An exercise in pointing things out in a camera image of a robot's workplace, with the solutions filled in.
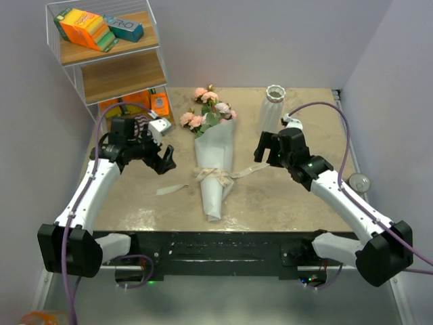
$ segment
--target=green leaf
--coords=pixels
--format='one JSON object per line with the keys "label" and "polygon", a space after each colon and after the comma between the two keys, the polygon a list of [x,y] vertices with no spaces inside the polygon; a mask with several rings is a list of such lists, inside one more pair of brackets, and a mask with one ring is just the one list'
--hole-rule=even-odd
{"label": "green leaf", "polygon": [[210,107],[207,105],[203,105],[202,107],[202,116],[204,116],[206,113],[210,112]]}
{"label": "green leaf", "polygon": [[217,125],[219,123],[219,119],[214,114],[210,113],[210,114],[206,115],[206,122],[211,127],[214,127],[215,125]]}
{"label": "green leaf", "polygon": [[200,127],[200,132],[205,132],[207,129],[209,129],[210,128],[210,125],[209,124],[205,124],[205,125],[203,125],[202,127]]}

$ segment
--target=cream ribbon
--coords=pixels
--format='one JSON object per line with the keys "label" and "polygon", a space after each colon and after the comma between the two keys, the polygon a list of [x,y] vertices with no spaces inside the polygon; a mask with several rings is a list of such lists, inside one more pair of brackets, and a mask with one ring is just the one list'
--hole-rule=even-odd
{"label": "cream ribbon", "polygon": [[[260,171],[261,169],[264,169],[268,167],[269,164],[265,162],[261,162],[259,164],[253,165],[251,167],[245,168],[243,171],[240,171],[239,173],[229,173],[227,171],[223,171],[218,168],[195,168],[193,170],[193,177],[194,181],[201,182],[203,179],[207,177],[216,178],[218,182],[223,186],[227,187],[230,184],[234,183],[235,178],[242,178],[245,177],[255,171]],[[177,184],[174,186],[169,186],[167,188],[160,188],[158,191],[156,191],[156,195],[165,195],[170,194],[176,191],[179,191],[184,186],[188,186],[189,184]]]}

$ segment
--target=gray floor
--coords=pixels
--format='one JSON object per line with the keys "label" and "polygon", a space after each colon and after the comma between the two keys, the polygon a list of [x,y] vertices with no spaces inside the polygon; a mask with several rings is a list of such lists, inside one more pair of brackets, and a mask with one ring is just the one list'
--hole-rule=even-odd
{"label": "gray floor", "polygon": [[[45,309],[68,309],[59,274]],[[374,288],[353,269],[344,269],[331,287],[318,292],[277,278],[188,276],[125,292],[105,269],[83,279],[76,310],[79,324],[86,325],[401,324],[390,285]]]}

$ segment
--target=wooden shelf board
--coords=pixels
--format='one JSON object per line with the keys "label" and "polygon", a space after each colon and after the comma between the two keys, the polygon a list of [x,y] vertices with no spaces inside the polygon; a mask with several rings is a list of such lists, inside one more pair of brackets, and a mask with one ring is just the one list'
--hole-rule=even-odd
{"label": "wooden shelf board", "polygon": [[134,14],[128,14],[119,17],[126,18],[134,22],[140,22],[143,25],[144,35],[138,42],[134,43],[119,39],[119,42],[109,52],[101,52],[65,41],[59,35],[60,60],[62,64],[78,64],[89,60],[108,58],[110,56],[115,56],[128,51],[139,51],[158,46],[158,39],[156,38],[154,28],[147,12],[136,12]]}
{"label": "wooden shelf board", "polygon": [[89,64],[82,71],[88,104],[166,83],[154,49]]}

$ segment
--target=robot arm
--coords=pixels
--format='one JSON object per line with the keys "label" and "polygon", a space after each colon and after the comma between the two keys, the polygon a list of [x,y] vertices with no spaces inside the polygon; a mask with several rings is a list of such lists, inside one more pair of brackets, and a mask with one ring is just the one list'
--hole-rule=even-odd
{"label": "robot arm", "polygon": [[[368,283],[380,286],[413,263],[413,255],[357,207],[338,186],[338,173],[323,157],[311,156],[305,144],[302,123],[285,115],[285,129],[278,134],[263,132],[254,160],[261,162],[270,149],[267,162],[288,170],[292,179],[320,197],[352,228],[358,240],[318,232],[311,242],[318,257],[356,267]],[[392,222],[362,200],[345,183],[344,189],[376,216],[388,229],[412,245],[412,230],[404,222]]]}
{"label": "robot arm", "polygon": [[171,130],[170,122],[165,118],[150,121],[138,137],[134,135],[135,123],[133,118],[119,117],[112,120],[111,131],[99,141],[96,173],[92,174],[96,163],[94,148],[85,176],[66,209],[53,225],[42,225],[39,228],[39,246],[48,271],[61,272],[60,248],[64,228],[72,206],[88,186],[89,177],[92,177],[93,181],[85,196],[81,198],[70,225],[67,246],[68,274],[93,277],[102,263],[129,252],[130,236],[110,234],[96,240],[92,237],[95,218],[109,189],[132,160],[142,160],[159,175],[176,167],[172,146],[168,146],[162,158],[158,156],[162,137]]}

